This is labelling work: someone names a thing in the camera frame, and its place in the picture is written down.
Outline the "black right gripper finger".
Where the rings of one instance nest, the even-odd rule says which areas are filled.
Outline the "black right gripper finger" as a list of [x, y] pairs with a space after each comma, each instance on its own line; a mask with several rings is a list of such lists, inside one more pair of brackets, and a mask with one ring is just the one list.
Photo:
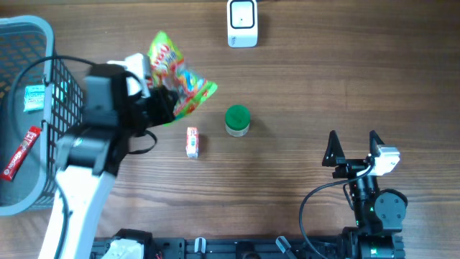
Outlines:
[[372, 156], [377, 157], [380, 155], [379, 146], [383, 144], [384, 142], [375, 130], [369, 132], [369, 152]]
[[328, 145], [323, 157], [322, 166], [336, 167], [345, 164], [346, 158], [335, 130], [330, 131]]

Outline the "green Haribo candy bag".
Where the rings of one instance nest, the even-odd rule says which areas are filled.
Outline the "green Haribo candy bag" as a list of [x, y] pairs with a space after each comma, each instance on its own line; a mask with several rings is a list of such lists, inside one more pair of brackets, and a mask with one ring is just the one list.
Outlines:
[[173, 114], [179, 120], [190, 115], [218, 89], [218, 85], [192, 70], [168, 34], [159, 31], [147, 52], [153, 85], [165, 86], [178, 95]]

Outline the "small orange white box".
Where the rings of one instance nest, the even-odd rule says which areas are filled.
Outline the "small orange white box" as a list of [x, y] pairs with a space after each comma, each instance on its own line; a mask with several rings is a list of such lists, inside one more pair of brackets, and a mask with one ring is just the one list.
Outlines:
[[186, 154], [189, 158], [198, 158], [199, 133], [196, 127], [187, 128]]

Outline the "green lid small jar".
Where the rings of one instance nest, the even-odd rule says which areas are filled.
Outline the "green lid small jar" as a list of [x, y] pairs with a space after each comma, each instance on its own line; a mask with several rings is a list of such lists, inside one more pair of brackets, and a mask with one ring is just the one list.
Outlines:
[[242, 137], [249, 131], [251, 114], [243, 105], [229, 107], [225, 114], [226, 131], [233, 137]]

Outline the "mint wet wipes packet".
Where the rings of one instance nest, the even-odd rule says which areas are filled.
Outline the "mint wet wipes packet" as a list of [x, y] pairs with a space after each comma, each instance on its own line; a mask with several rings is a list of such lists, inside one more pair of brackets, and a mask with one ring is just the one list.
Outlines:
[[42, 110], [45, 105], [45, 86], [26, 86], [24, 90], [24, 112]]

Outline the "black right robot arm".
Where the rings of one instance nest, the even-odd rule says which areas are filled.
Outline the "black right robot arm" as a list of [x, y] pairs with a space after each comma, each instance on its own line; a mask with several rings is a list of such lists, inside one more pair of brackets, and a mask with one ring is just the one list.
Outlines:
[[345, 158], [337, 133], [330, 132], [322, 165], [335, 168], [334, 178], [349, 181], [347, 200], [356, 220], [356, 227], [345, 227], [339, 235], [337, 258], [405, 258], [398, 234], [403, 230], [408, 199], [394, 189], [380, 189], [377, 182], [399, 162], [399, 150], [384, 144], [374, 130], [369, 133], [369, 154], [363, 159]]

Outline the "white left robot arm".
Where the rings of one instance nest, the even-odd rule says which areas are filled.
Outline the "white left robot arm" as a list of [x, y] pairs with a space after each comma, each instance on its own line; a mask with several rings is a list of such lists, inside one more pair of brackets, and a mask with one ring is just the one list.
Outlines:
[[131, 152], [130, 138], [174, 120], [177, 93], [157, 86], [148, 97], [131, 95], [132, 76], [120, 65], [90, 67], [82, 121], [57, 142], [57, 190], [40, 258], [89, 257], [119, 166]]

